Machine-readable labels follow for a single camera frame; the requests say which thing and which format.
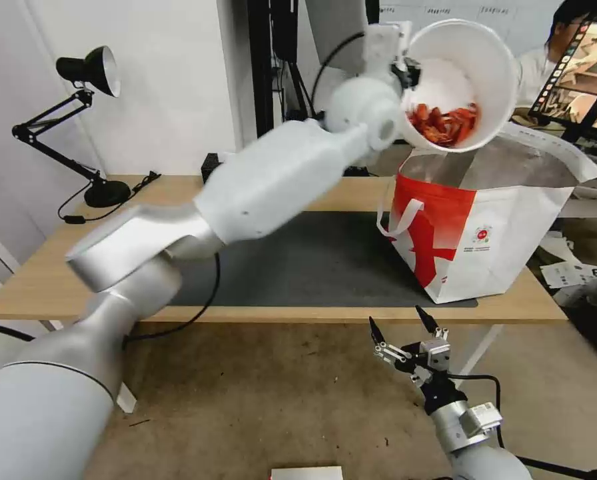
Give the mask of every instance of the lamp arm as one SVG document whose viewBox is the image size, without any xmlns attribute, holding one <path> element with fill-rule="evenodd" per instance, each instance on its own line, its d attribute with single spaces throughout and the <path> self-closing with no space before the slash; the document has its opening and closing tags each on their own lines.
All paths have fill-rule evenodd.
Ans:
<svg viewBox="0 0 597 480">
<path fill-rule="evenodd" d="M 53 158 L 60 164 L 68 167 L 70 170 L 75 171 L 76 173 L 91 180 L 92 182 L 100 181 L 101 175 L 98 169 L 90 170 L 84 167 L 76 160 L 72 160 L 66 157 L 65 155 L 57 152 L 56 150 L 48 147 L 46 144 L 38 140 L 38 136 L 40 134 L 50 130 L 51 128 L 64 122 L 65 120 L 72 118 L 73 116 L 77 115 L 83 110 L 90 108 L 92 106 L 92 95 L 94 95 L 94 92 L 87 89 L 80 89 L 74 92 L 74 94 L 70 95 L 66 100 L 59 102 L 58 104 L 40 113 L 39 115 L 28 120 L 27 122 L 15 125 L 12 128 L 12 135 L 14 135 L 14 138 L 16 138 L 17 140 L 22 141 L 27 145 L 30 145 L 30 147 L 46 154 L 48 157 Z M 51 113 L 70 104 L 74 100 L 79 100 L 82 103 L 82 105 L 59 118 L 43 120 Z"/>
</svg>

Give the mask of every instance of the computer screen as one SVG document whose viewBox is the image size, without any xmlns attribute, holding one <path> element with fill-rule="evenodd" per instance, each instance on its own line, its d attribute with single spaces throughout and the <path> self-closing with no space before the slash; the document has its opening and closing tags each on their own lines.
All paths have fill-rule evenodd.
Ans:
<svg viewBox="0 0 597 480">
<path fill-rule="evenodd" d="M 534 102 L 530 115 L 597 138 L 597 23 L 584 22 Z"/>
</svg>

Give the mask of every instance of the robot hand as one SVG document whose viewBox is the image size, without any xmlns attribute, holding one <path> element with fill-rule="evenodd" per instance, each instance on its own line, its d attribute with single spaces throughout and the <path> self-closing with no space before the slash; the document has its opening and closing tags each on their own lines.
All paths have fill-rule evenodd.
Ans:
<svg viewBox="0 0 597 480">
<path fill-rule="evenodd" d="M 505 449 L 485 443 L 500 427 L 502 417 L 491 403 L 469 407 L 467 396 L 457 390 L 449 372 L 451 346 L 448 329 L 418 305 L 416 310 L 432 339 L 398 348 L 385 341 L 370 317 L 374 354 L 408 373 L 425 398 L 425 413 L 436 427 L 436 437 L 447 455 L 453 477 L 469 480 L 531 480 L 527 468 Z"/>
</svg>

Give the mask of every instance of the white shopping bag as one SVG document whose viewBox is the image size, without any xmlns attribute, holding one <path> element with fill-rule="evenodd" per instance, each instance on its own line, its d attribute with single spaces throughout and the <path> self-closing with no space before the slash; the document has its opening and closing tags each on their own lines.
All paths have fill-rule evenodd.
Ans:
<svg viewBox="0 0 597 480">
<path fill-rule="evenodd" d="M 377 227 L 436 303 L 505 292 L 572 190 L 597 177 L 573 145 L 508 123 L 476 153 L 414 151 Z"/>
</svg>

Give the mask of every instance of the red food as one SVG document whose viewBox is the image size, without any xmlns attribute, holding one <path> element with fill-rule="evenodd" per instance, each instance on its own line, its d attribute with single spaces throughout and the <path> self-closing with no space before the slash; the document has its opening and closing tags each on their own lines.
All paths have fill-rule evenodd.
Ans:
<svg viewBox="0 0 597 480">
<path fill-rule="evenodd" d="M 477 104 L 470 103 L 467 108 L 441 113 L 438 107 L 430 110 L 424 103 L 419 103 L 407 117 L 412 126 L 430 142 L 441 147 L 453 147 L 474 131 L 480 109 Z"/>
</svg>

